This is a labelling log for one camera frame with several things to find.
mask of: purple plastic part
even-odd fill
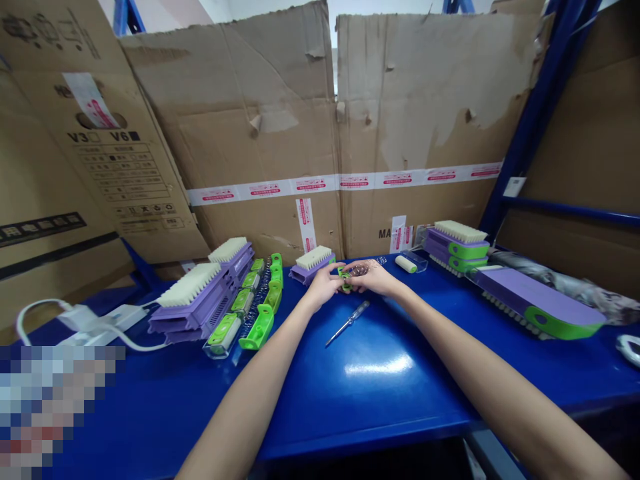
[[[489,246],[489,242],[488,241],[480,241],[480,242],[468,242],[465,243],[462,240],[458,240],[457,238],[454,238],[440,230],[437,230],[435,228],[430,228],[427,229],[427,240],[428,239],[432,239],[435,242],[439,243],[440,245],[444,246],[447,250],[449,249],[449,244],[451,242],[457,243],[458,245],[462,245],[466,248],[476,248],[476,247],[488,247]]]
[[[211,316],[215,306],[224,296],[233,276],[229,269],[222,270],[189,304],[183,307],[160,307],[149,319],[149,332],[170,332],[199,328]]]
[[[231,279],[231,282],[228,285],[225,284],[224,290],[216,293],[215,299],[212,302],[209,303],[209,300],[207,300],[208,304],[211,305],[211,310],[205,320],[200,322],[200,324],[194,327],[193,323],[187,324],[184,318],[154,319],[152,317],[149,320],[149,324],[152,325],[149,327],[149,332],[152,332],[152,328],[154,328],[153,331],[163,332],[166,337],[166,343],[208,339],[218,326],[218,322],[220,322],[231,308],[239,286],[242,285],[244,278],[249,273],[252,256],[253,250],[251,249],[245,250],[244,252],[240,251],[234,257],[234,259],[237,257],[235,263],[225,262],[221,264],[223,268],[227,268],[228,265],[233,263],[235,271],[239,272],[240,276],[232,277],[231,272],[229,272],[228,278]]]
[[[433,239],[430,238],[430,237],[427,237],[427,239],[425,240],[425,244],[424,244],[423,248],[427,253],[432,254],[438,260],[442,260],[447,265],[449,264],[449,259],[451,257],[456,258],[455,255],[452,255],[451,252],[449,252],[448,248],[442,246],[442,244],[440,244],[438,242],[433,241]],[[466,259],[466,260],[460,259],[460,262],[487,261],[488,259],[489,259],[488,257],[482,257],[482,258],[478,258],[478,259]]]
[[[475,271],[473,281],[518,315],[524,317],[531,305],[571,325],[599,325],[605,318],[592,309],[563,293],[540,283],[518,270],[510,268]]]
[[[291,270],[289,270],[289,276],[294,280],[298,280],[298,282],[302,283],[305,287],[308,287],[313,281],[315,274],[318,273],[318,270],[322,267],[326,267],[332,261],[335,261],[335,253],[322,260],[322,262],[318,263],[311,270],[306,270],[302,267],[298,267],[298,265],[294,265],[291,267]]]
[[[220,262],[220,265],[222,268],[227,267],[232,277],[238,278],[241,274],[242,268],[248,264],[253,254],[254,251],[251,248],[251,242],[246,242],[230,261]]]
[[[180,343],[182,341],[194,341],[202,338],[202,330],[187,330],[179,332],[166,332],[165,343]]]

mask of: spring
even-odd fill
[[[384,257],[377,257],[374,259],[365,260],[363,263],[359,263],[349,271],[350,277],[362,277],[369,272],[369,269],[376,268],[379,265],[384,265],[387,259]]]

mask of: white cable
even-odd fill
[[[60,300],[60,299],[38,300],[37,302],[33,302],[33,303],[27,305],[26,307],[24,307],[20,311],[20,313],[18,314],[18,318],[15,321],[15,329],[18,332],[18,336],[20,337],[20,340],[22,340],[22,343],[24,343],[26,347],[30,347],[31,346],[31,342],[30,342],[29,337],[27,336],[27,332],[25,332],[25,328],[23,326],[23,323],[25,321],[25,314],[27,313],[27,310],[29,310],[30,308],[35,307],[36,305],[40,305],[41,303],[48,303],[48,302],[56,302],[58,305],[60,305],[60,308],[66,310],[66,311],[73,310],[73,307],[70,304],[68,304],[64,300]]]
[[[146,303],[143,303],[142,305],[138,305],[138,306],[141,307],[141,308],[144,308],[144,307],[148,307],[152,303],[157,303],[157,302],[158,302],[158,299],[155,299],[155,300],[151,300],[150,302],[146,302]]]
[[[96,327],[97,329],[104,329],[104,330],[111,330],[112,332],[114,332],[118,337],[120,337],[120,340],[122,340],[122,342],[124,342],[124,344],[126,346],[128,346],[129,348],[132,348],[133,350],[136,351],[154,351],[154,350],[160,350],[161,348],[164,348],[167,346],[166,343],[162,343],[160,345],[155,345],[153,347],[143,347],[141,345],[138,345],[137,343],[134,343],[128,336],[126,333],[124,333],[122,330],[118,329],[117,327],[114,327],[113,325],[110,325],[108,323],[104,323],[102,325],[99,325],[98,327]]]

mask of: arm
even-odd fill
[[[344,271],[354,265],[347,265]],[[406,310],[488,426],[534,475],[558,479],[629,478],[540,390],[377,262],[371,264],[366,275],[347,282],[360,291],[370,288],[387,295]]]
[[[311,316],[344,283],[331,275],[342,265],[318,271],[305,296],[233,382],[176,480],[246,478]]]

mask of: white bristles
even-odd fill
[[[229,239],[209,254],[209,260],[220,263],[231,261],[234,255],[238,253],[246,243],[246,237]]]
[[[183,307],[209,284],[221,270],[219,263],[200,263],[164,292],[157,302],[162,307]]]
[[[434,257],[433,255],[430,255],[429,258],[431,260],[433,260],[434,262],[436,262],[438,265],[440,265],[442,268],[448,270],[450,273],[454,274],[456,277],[460,278],[464,275],[464,273],[462,272],[458,272],[458,270],[456,270],[455,268],[451,267],[450,265],[448,265],[447,263],[443,262],[442,260]]]
[[[510,318],[514,319],[516,322],[518,322],[524,328],[529,330],[532,334],[536,335],[540,340],[550,340],[550,339],[555,338],[555,337],[552,337],[551,335],[549,335],[548,333],[543,332],[538,327],[536,327],[534,324],[529,323],[529,321],[527,319],[522,318],[514,310],[510,309],[508,306],[506,306],[500,300],[495,298],[488,291],[484,290],[482,292],[482,296],[484,298],[486,298],[487,300],[489,300],[491,303],[493,303],[496,307],[500,308],[500,310],[502,310],[506,314],[508,314],[508,316],[510,316]]]
[[[487,236],[485,232],[476,230],[453,220],[435,222],[435,228],[455,239],[460,240],[462,243],[482,241]]]
[[[322,260],[329,258],[332,252],[330,248],[318,245],[316,248],[308,253],[305,253],[302,257],[295,261],[296,265],[304,270],[311,270]]]

